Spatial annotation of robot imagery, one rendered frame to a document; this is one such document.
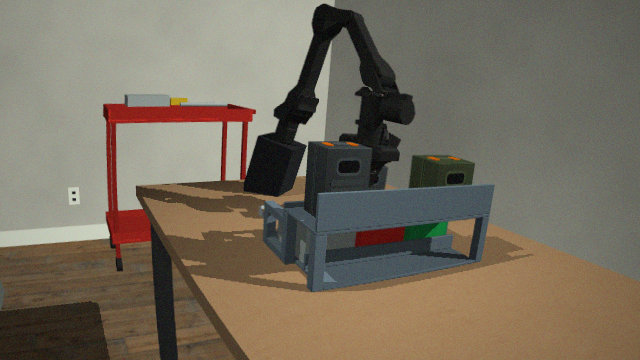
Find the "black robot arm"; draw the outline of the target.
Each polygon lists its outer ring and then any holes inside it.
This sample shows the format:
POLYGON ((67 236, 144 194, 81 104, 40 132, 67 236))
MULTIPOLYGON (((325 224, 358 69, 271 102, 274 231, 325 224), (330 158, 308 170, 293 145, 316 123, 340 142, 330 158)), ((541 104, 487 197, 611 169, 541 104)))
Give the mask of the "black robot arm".
POLYGON ((279 122, 275 134, 270 136, 275 142, 297 146, 294 138, 298 126, 306 125, 316 113, 319 98, 316 98, 314 90, 330 43, 340 33, 342 27, 347 29, 360 58, 359 70, 362 82, 373 90, 362 87, 355 92, 356 96, 362 96, 360 116, 384 119, 403 125, 413 121, 415 116, 413 96, 399 94, 395 73, 378 53, 362 15, 352 10, 321 4, 316 7, 313 15, 314 35, 298 83, 288 93, 286 101, 274 109, 274 117, 279 119, 279 122))

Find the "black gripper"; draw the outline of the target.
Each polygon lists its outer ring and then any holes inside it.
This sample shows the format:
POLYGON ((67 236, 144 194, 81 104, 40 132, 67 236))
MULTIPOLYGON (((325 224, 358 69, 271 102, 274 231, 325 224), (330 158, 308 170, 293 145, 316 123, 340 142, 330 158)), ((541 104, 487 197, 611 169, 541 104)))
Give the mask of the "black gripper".
POLYGON ((382 167, 391 161, 399 161, 400 152, 397 148, 380 145, 382 128, 386 128, 384 119, 373 119, 359 116, 355 119, 358 124, 357 134, 342 134, 339 141, 351 141, 373 148, 369 186, 373 186, 382 167), (357 136, 357 137, 354 137, 357 136))

